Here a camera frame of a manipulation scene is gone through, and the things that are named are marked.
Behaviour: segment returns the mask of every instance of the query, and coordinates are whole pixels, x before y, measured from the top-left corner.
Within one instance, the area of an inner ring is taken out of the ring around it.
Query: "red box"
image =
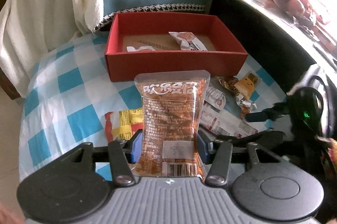
[[[156,50],[122,52],[126,36],[168,35],[168,32],[205,35],[217,51]],[[135,12],[115,15],[105,59],[111,81],[134,80],[141,73],[206,70],[211,76],[235,76],[248,54],[216,16]]]

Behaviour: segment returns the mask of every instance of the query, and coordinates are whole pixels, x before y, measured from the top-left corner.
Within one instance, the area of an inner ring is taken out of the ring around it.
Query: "snack wrapper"
[[[140,74],[135,85],[142,95],[140,176],[197,176],[197,132],[210,74],[181,71]]]
[[[213,87],[213,85],[210,83],[206,91],[205,101],[207,101],[216,109],[221,110],[226,104],[226,96],[223,92]]]
[[[207,102],[203,104],[200,124],[211,131],[214,135],[235,136],[242,138],[257,133],[256,129],[227,110],[224,109],[218,112]]]
[[[237,105],[241,108],[241,119],[243,119],[246,114],[251,113],[252,110],[257,108],[256,104],[249,100],[255,91],[256,85],[260,82],[260,79],[253,73],[248,73],[241,80],[238,80],[233,76],[216,78],[223,87],[235,95]]]
[[[181,50],[208,51],[205,45],[192,32],[169,32],[180,45]]]
[[[140,48],[136,49],[133,46],[127,46],[126,47],[128,52],[137,52],[137,51],[142,51],[142,50],[151,50],[151,51],[156,51],[152,46],[141,46]]]
[[[143,129],[143,109],[108,112],[105,115],[105,133],[108,142],[115,139],[129,140],[139,129]]]

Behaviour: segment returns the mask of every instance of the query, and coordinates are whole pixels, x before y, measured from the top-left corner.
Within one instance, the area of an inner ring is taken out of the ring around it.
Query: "houndstooth trim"
[[[128,12],[174,12],[174,11],[197,11],[204,12],[205,5],[195,5],[195,4],[164,4],[164,5],[153,5],[153,6],[143,6],[137,8],[124,9],[117,12],[113,12],[109,15],[103,17],[103,20],[96,26],[92,32],[100,30],[103,26],[110,23],[116,13],[128,13]]]

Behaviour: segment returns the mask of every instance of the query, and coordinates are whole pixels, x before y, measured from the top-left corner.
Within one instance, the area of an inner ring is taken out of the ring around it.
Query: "white blanket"
[[[22,97],[42,56],[89,33],[103,0],[7,0],[0,12],[0,67]]]

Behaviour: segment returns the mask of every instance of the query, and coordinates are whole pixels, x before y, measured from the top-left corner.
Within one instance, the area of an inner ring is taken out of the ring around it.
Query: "black round pad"
[[[44,174],[38,180],[25,179],[17,197],[29,218],[41,223],[69,223],[100,208],[110,192],[108,183],[94,172]]]
[[[292,164],[260,163],[239,176],[232,192],[249,213],[269,221],[295,221],[321,205],[323,188],[310,174]]]

